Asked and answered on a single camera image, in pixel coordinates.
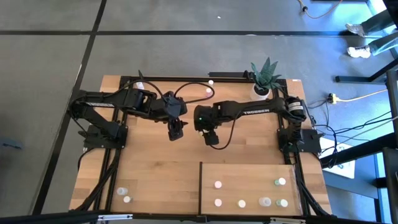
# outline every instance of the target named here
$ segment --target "potted plant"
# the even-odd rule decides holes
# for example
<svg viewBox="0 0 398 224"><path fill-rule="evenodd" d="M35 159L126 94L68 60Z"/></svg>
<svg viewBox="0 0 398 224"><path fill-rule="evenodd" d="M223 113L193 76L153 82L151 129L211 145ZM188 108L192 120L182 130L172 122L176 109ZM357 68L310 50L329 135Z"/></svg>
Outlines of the potted plant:
<svg viewBox="0 0 398 224"><path fill-rule="evenodd" d="M257 71L256 66L251 63L251 68L253 72L251 72L251 78L254 80L254 85L250 93L250 97L252 100L265 100L271 90L275 88L280 88L280 84L276 82L279 76L273 76L275 72L275 68L278 62L271 64L269 57L266 62L262 66L261 72Z"/></svg>

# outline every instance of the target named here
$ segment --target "person's foot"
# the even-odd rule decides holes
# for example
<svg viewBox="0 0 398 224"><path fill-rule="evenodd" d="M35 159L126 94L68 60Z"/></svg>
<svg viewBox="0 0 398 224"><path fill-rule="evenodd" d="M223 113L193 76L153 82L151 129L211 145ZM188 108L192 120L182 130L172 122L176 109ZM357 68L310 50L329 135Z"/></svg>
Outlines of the person's foot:
<svg viewBox="0 0 398 224"><path fill-rule="evenodd" d="M349 54L349 56L354 58L368 58L371 56L371 49L368 45L365 45L363 47L348 47L347 53Z"/></svg>
<svg viewBox="0 0 398 224"><path fill-rule="evenodd" d="M365 31L363 31L363 27L361 24L346 24L346 28L353 34L358 34L361 37L365 36Z"/></svg>

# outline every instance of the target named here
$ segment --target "white sneaker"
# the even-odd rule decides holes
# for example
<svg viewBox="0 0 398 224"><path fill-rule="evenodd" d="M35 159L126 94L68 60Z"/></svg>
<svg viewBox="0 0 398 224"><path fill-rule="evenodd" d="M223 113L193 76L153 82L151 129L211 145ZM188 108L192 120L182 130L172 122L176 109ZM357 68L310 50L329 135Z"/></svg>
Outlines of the white sneaker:
<svg viewBox="0 0 398 224"><path fill-rule="evenodd" d="M361 37L365 36L365 31L363 31L363 27L361 24L346 24L346 28L353 34L358 34Z"/></svg>
<svg viewBox="0 0 398 224"><path fill-rule="evenodd" d="M349 56L358 58L368 58L371 56L371 49L369 48L368 45L363 46L363 47L348 47L347 48L347 53Z"/></svg>

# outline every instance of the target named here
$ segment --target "green plant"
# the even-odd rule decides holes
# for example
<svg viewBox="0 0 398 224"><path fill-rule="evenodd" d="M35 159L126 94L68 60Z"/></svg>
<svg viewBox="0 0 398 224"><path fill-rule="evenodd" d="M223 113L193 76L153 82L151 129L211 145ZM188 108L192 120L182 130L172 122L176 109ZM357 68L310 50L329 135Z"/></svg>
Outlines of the green plant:
<svg viewBox="0 0 398 224"><path fill-rule="evenodd" d="M280 88L280 84L277 83L276 80L281 75L273 76L277 64L278 62L274 62L273 64L271 64L271 61L268 57L266 62L262 66L261 72L259 72L257 71L256 66L251 63L251 68L254 72L254 77L252 77L252 79L254 80L254 83L256 84L258 90L264 90L266 88L269 90L273 90L275 88Z"/></svg>

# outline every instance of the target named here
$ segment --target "gray floor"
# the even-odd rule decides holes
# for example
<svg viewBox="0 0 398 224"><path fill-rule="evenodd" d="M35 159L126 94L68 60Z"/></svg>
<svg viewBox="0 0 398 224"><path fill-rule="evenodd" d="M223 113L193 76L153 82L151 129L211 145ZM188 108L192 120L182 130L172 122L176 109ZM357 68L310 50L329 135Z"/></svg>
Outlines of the gray floor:
<svg viewBox="0 0 398 224"><path fill-rule="evenodd" d="M332 4L304 2L314 15ZM0 29L89 30L99 4L99 0L1 1ZM311 20L300 15L299 3L294 0L109 0L100 29L338 31L344 29L345 22L360 22L370 16L368 7L358 2L343 2L329 16ZM87 40L73 36L0 36L0 136L24 144L21 151L0 150L0 217L29 213ZM97 37L82 89L98 90L103 75L136 75L138 69L148 76L205 77L208 72L249 70L250 62L261 66L266 57L271 57L279 61L277 73L303 80L307 102L323 99L328 93L352 98L385 88L333 82L336 75L369 76L392 60L390 52L369 59L350 58L345 53L347 46L369 41L360 37ZM381 93L329 109L330 125L338 129L389 111L389 102L387 94ZM320 124L325 123L324 112L324 108L311 111ZM391 131L392 126L384 126L361 138L372 139ZM71 124L45 204L46 213L68 209L82 149L82 138L76 132L77 127ZM374 219L369 210L356 209L367 199L352 194L346 197L330 188L328 192L336 215ZM352 203L344 205L354 212L344 213L338 198L350 200Z"/></svg>

